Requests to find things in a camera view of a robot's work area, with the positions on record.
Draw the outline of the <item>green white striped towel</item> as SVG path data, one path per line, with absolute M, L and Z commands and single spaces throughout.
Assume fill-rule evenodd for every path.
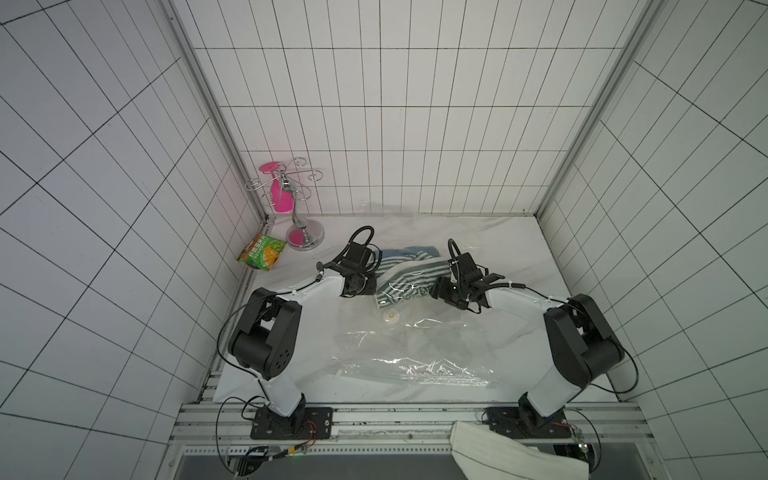
M 420 261 L 385 263 L 376 270 L 377 287 L 374 293 L 378 308 L 427 296 L 439 277 L 450 276 L 449 259 L 437 258 Z

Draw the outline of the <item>clear plastic vacuum bag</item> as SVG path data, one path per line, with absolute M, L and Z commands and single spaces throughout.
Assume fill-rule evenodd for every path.
M 541 331 L 516 315 L 480 314 L 427 296 L 378 308 L 374 294 L 338 308 L 324 372 L 386 384 L 489 387 L 501 380 L 506 349 Z

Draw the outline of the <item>teal and beige towel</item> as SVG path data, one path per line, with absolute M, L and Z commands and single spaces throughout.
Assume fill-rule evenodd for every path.
M 403 248 L 384 249 L 382 252 L 382 264 L 399 263 L 405 261 L 420 261 L 440 256 L 439 250 L 434 246 L 408 246 Z

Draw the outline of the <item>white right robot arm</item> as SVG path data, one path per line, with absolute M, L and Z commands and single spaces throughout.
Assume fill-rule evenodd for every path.
M 430 289 L 432 298 L 463 311 L 475 304 L 474 314 L 495 309 L 543 324 L 553 366 L 518 400 L 521 429 L 533 432 L 555 423 L 571 400 L 628 357 L 592 297 L 578 294 L 557 300 L 479 266 L 454 239 L 447 247 L 451 274 L 438 278 Z

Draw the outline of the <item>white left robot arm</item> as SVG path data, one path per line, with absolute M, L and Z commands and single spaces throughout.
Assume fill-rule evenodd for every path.
M 217 337 L 221 360 L 257 381 L 269 413 L 281 420 L 302 421 L 306 397 L 289 377 L 301 317 L 337 298 L 372 296 L 383 254 L 373 246 L 375 229 L 364 225 L 330 261 L 319 262 L 317 275 L 286 291 L 254 290 L 226 323 L 234 324 L 227 340 Z

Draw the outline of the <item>chrome cup holder stand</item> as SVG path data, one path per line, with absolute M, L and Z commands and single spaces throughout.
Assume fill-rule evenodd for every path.
M 317 220 L 306 218 L 298 210 L 299 203 L 309 200 L 312 196 L 311 189 L 302 183 L 300 175 L 306 174 L 307 178 L 311 181 L 321 179 L 323 175 L 320 171 L 310 168 L 309 161 L 304 157 L 294 157 L 288 162 L 281 163 L 287 167 L 287 174 L 291 179 L 294 196 L 294 209 L 291 213 L 287 213 L 291 217 L 292 224 L 287 230 L 286 242 L 289 247 L 297 251 L 312 250 L 322 243 L 325 231 Z M 245 183 L 245 189 L 250 192 L 261 192 L 266 196 L 271 207 L 269 195 L 271 176 L 260 171 L 259 173 L 264 175 L 265 178 L 262 180 L 258 178 L 249 179 Z

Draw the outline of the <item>pink plastic scoop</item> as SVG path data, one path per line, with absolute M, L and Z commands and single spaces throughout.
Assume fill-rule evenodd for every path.
M 293 186 L 286 165 L 281 162 L 269 162 L 261 165 L 259 171 L 271 176 L 269 195 L 273 210 L 279 214 L 291 213 L 294 209 Z

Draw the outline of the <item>green snack packet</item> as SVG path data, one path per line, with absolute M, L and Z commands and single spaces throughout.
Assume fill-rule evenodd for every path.
M 243 248 L 237 260 L 249 268 L 270 271 L 284 251 L 287 242 L 264 234 L 257 234 Z

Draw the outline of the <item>white striped cloth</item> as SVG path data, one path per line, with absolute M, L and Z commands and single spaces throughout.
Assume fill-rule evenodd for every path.
M 469 480 L 589 478 L 586 462 L 541 452 L 479 425 L 456 422 L 449 443 L 452 458 Z

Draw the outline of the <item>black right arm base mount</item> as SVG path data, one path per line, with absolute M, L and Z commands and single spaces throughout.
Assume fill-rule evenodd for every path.
M 516 406 L 488 407 L 481 415 L 481 422 L 494 433 L 514 440 L 546 439 L 562 440 L 572 437 L 566 425 L 565 405 L 548 415 L 542 415 L 529 399 L 528 394 L 519 398 Z

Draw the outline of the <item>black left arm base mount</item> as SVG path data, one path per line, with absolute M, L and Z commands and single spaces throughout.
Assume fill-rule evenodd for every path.
M 252 420 L 250 438 L 252 440 L 325 440 L 331 436 L 334 409 L 330 407 L 308 406 L 306 398 L 301 400 L 296 410 L 283 417 L 269 407 L 259 407 Z

